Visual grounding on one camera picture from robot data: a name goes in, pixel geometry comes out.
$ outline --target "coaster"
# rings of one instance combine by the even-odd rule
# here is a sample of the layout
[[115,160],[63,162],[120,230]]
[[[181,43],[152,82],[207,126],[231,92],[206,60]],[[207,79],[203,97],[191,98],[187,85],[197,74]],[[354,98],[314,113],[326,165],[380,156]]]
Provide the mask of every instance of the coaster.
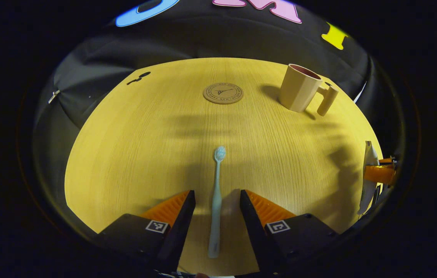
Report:
[[207,100],[218,104],[231,104],[243,98],[244,93],[239,86],[230,83],[215,83],[203,91]]

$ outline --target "wood grain surface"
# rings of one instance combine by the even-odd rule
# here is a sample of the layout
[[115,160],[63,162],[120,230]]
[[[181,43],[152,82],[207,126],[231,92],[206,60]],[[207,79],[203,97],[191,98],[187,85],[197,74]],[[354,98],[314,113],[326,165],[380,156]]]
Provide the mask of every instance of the wood grain surface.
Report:
[[[286,70],[287,65],[241,58],[136,70],[79,132],[65,175],[68,206],[100,232],[124,213],[138,215],[195,190],[179,269],[214,276],[258,271],[239,209],[241,189],[345,231],[358,219],[364,141],[372,141],[382,158],[379,143],[358,107],[328,78],[322,77],[340,93],[326,116],[316,113],[319,94],[303,113],[283,107],[277,96]],[[203,90],[219,82],[241,87],[243,99],[207,101]],[[220,176],[221,247],[220,256],[209,259],[213,152],[220,145],[227,150]]]

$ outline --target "mug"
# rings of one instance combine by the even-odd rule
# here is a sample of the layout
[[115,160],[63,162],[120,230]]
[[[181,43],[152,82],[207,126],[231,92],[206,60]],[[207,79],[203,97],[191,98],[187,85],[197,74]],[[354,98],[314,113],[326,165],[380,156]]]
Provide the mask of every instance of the mug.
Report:
[[313,71],[299,65],[289,64],[283,78],[280,96],[278,100],[287,109],[295,112],[303,112],[310,104],[315,93],[323,95],[323,101],[317,109],[317,113],[324,116],[338,94],[338,90],[328,84],[329,88],[321,87],[321,77]]

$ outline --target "orange gripper pad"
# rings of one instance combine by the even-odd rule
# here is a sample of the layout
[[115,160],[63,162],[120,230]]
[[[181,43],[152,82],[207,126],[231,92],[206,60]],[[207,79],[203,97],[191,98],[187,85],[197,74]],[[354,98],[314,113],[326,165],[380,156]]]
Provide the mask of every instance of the orange gripper pad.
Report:
[[395,170],[386,166],[366,165],[364,179],[375,183],[391,184]]
[[385,159],[380,159],[379,163],[391,163],[393,162],[393,158],[385,158]]
[[246,190],[246,193],[248,194],[256,213],[258,214],[263,229],[266,223],[276,222],[296,216],[294,213],[291,213],[285,208],[280,207],[279,205],[264,197],[261,197],[254,192]]
[[148,218],[155,221],[166,222],[170,227],[174,226],[175,220],[181,211],[182,205],[186,200],[190,190],[179,193],[170,199],[147,210],[142,215],[143,218]]

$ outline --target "toothbrush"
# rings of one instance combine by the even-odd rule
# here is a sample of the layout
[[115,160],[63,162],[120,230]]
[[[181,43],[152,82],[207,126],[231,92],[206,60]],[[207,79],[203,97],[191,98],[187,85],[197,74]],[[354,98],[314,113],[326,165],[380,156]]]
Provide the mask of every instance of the toothbrush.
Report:
[[208,257],[214,259],[220,252],[220,210],[222,209],[222,194],[220,193],[220,162],[225,158],[225,147],[220,146],[215,150],[217,168],[215,172],[215,190],[211,202],[211,231],[208,244]]

